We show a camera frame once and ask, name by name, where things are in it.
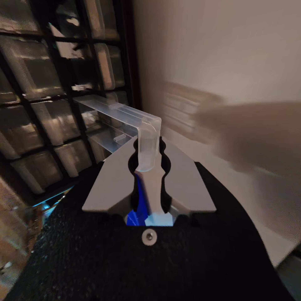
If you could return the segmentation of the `blue plastic bin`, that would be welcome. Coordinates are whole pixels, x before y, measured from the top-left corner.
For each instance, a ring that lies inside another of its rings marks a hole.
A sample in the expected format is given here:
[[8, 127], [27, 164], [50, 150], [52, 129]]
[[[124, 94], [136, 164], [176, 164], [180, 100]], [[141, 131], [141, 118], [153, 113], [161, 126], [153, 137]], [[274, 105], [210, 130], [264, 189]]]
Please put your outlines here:
[[146, 226], [146, 219], [150, 215], [148, 200], [144, 188], [144, 184], [139, 175], [136, 175], [138, 184], [138, 207], [137, 211], [131, 211], [127, 215], [127, 226]]

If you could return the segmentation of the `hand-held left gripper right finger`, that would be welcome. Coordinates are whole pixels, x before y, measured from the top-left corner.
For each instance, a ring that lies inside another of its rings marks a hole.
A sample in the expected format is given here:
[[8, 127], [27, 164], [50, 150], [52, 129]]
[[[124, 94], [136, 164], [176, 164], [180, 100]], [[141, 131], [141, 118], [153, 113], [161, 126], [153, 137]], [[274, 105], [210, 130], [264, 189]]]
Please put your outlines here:
[[194, 160], [164, 137], [160, 137], [160, 154], [164, 170], [160, 203], [164, 213], [171, 215], [172, 223], [181, 215], [216, 212]]

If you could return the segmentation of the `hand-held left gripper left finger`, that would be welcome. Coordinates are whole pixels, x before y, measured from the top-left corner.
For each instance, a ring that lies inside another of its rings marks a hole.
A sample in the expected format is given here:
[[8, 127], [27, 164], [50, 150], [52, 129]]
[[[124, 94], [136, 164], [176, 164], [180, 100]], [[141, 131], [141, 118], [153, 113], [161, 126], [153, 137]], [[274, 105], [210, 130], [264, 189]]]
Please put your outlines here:
[[101, 170], [82, 207], [85, 212], [118, 214], [123, 218], [139, 203], [138, 138], [134, 137], [112, 153]]

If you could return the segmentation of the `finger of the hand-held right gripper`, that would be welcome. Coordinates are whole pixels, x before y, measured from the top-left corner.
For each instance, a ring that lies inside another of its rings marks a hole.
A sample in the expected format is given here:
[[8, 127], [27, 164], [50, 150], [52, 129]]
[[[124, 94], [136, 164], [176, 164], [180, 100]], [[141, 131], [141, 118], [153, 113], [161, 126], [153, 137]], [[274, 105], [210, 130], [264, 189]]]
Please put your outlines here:
[[166, 126], [211, 145], [237, 171], [300, 174], [300, 100], [226, 104], [216, 94], [165, 82], [162, 101]]

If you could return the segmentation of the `clear plastic drawer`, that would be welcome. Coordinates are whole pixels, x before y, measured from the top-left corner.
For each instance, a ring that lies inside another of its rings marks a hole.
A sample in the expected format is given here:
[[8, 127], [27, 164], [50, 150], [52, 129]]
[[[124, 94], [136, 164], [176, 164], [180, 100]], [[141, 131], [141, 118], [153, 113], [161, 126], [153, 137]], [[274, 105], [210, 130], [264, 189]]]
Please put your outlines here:
[[137, 137], [138, 171], [155, 166], [159, 151], [161, 118], [99, 95], [74, 97], [74, 101], [98, 113], [102, 129], [92, 139], [111, 153]]

